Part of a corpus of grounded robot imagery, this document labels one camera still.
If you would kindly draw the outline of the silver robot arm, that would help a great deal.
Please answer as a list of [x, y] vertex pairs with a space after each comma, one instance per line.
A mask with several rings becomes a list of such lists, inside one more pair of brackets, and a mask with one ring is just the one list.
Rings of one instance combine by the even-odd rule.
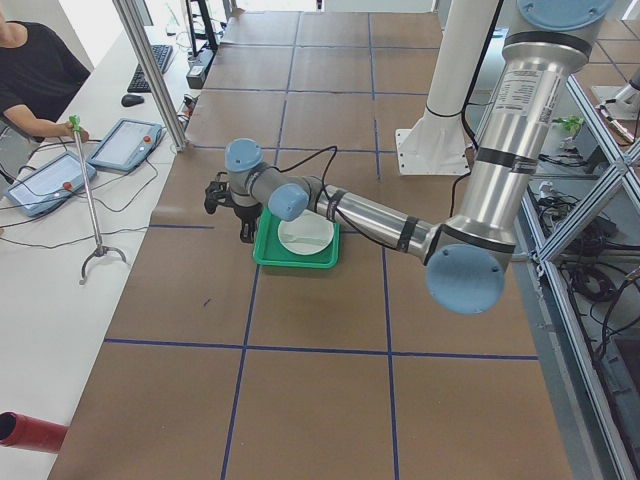
[[502, 5], [456, 1], [446, 21], [422, 116], [396, 133], [398, 168], [408, 176], [451, 174], [448, 217], [431, 224], [348, 190], [324, 176], [298, 176], [267, 163], [248, 138], [225, 150], [225, 199], [252, 242], [263, 212], [282, 224], [316, 215], [418, 258], [441, 306], [478, 314], [500, 299], [516, 241], [513, 224], [535, 173], [559, 98], [589, 61], [608, 1], [519, 1], [504, 62], [480, 131], [466, 109]]

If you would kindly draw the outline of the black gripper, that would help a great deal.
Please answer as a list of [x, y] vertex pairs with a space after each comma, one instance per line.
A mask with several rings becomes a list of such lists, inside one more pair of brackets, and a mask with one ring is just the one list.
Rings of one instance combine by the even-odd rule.
[[254, 243], [258, 219], [260, 217], [260, 204], [252, 206], [236, 206], [234, 208], [234, 213], [241, 221], [239, 234], [240, 240], [243, 243]]

